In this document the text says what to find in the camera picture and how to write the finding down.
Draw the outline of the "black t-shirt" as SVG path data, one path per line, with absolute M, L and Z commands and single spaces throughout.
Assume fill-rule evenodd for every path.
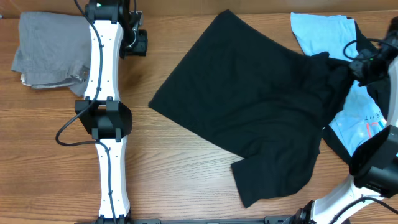
M 241 201 L 286 197 L 313 174 L 338 97 L 338 64 L 274 42 L 231 11 L 218 14 L 149 102 L 150 108 L 240 157 Z

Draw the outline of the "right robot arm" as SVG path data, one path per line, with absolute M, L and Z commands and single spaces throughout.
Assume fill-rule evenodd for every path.
M 361 50 L 350 69 L 359 86 L 389 88 L 389 108 L 383 130 L 360 144 L 351 156 L 349 175 L 328 195 L 312 200 L 290 217 L 265 217 L 265 223 L 348 223 L 350 216 L 397 194 L 397 18 L 391 20 L 380 48 Z

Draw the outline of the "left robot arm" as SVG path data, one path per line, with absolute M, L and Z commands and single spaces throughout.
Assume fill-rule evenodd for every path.
M 95 145 L 100 169 L 101 204 L 97 223 L 132 223 L 127 196 L 125 155 L 132 131 L 132 112 L 121 102 L 119 59 L 145 56 L 147 32 L 135 1 L 90 1 L 84 15 L 90 23 L 91 58 L 84 99 L 75 112 Z

